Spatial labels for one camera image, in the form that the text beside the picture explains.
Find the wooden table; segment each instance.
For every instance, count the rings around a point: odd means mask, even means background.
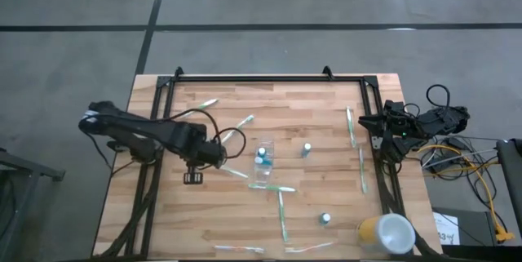
[[[397,74],[377,75],[383,100],[404,100]],[[150,116],[156,80],[157,75],[136,77],[129,112]],[[356,118],[364,114],[359,86],[350,82],[178,82],[172,114],[213,98],[219,102],[207,111],[215,117],[219,129],[234,127],[250,114],[255,116],[243,128],[248,139],[245,152],[229,160],[229,167],[251,175],[259,137],[274,139],[276,160],[271,182],[298,190],[284,193],[289,243],[284,245],[282,241],[275,192],[248,189],[251,177],[244,180],[214,168],[204,171],[203,185],[183,185],[184,162],[166,152],[149,259],[370,257],[357,246],[356,226],[381,214],[374,164],[368,133],[357,124],[356,139],[364,147],[369,186],[369,192],[363,194],[358,151],[351,147],[346,118],[347,105],[355,109]],[[207,124],[209,135],[213,135],[214,129],[202,114],[193,114],[187,120]],[[300,157],[304,143],[312,145],[305,159]],[[225,145],[229,154],[235,153],[241,147],[240,136],[233,136]],[[120,154],[115,167],[129,160],[130,155]],[[420,166],[416,162],[403,164],[399,179],[407,216],[431,247],[441,252]],[[128,221],[138,174],[139,165],[135,165],[118,172],[111,180],[95,254],[103,252]],[[318,223],[322,212],[332,215],[326,227]],[[285,246],[305,247],[324,242],[335,244],[302,254],[284,251]],[[266,252],[257,255],[217,251],[214,245],[258,246]]]

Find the gray floor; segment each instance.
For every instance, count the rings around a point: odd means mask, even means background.
[[[146,24],[153,0],[1,0],[0,25]],[[520,0],[163,0],[158,24],[516,22]],[[124,108],[144,33],[0,33],[0,146],[64,168],[42,181],[18,260],[90,254],[108,170],[77,129],[89,102]],[[520,137],[522,31],[156,33],[145,73],[399,73],[423,109],[443,83],[470,109],[466,135]],[[478,149],[493,143],[475,142]],[[499,167],[495,207],[520,235]],[[434,206],[483,211],[465,180],[427,180]]]

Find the yellow cup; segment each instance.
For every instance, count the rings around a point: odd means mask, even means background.
[[[364,220],[357,226],[357,235],[359,243],[361,244],[374,244],[377,242],[377,236],[375,234],[375,227],[378,219],[381,216],[375,216]]]
[[[414,246],[415,231],[405,217],[390,213],[362,221],[357,240],[368,252],[404,254]]]

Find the sticker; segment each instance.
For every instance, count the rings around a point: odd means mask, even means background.
[[[433,212],[441,245],[460,245],[458,218]]]

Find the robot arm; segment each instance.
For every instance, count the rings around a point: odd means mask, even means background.
[[[185,184],[202,183],[196,167],[223,165],[227,150],[217,140],[206,140],[203,124],[176,122],[170,119],[149,120],[116,108],[110,101],[91,103],[78,127],[90,135],[107,135],[129,148],[139,162],[150,163],[162,147],[187,162]]]
[[[359,124],[382,138],[381,156],[388,164],[401,162],[411,149],[435,135],[463,131],[470,118],[467,108],[461,106],[438,107],[418,116],[406,113],[404,107],[403,102],[387,100],[381,113],[359,117]]]

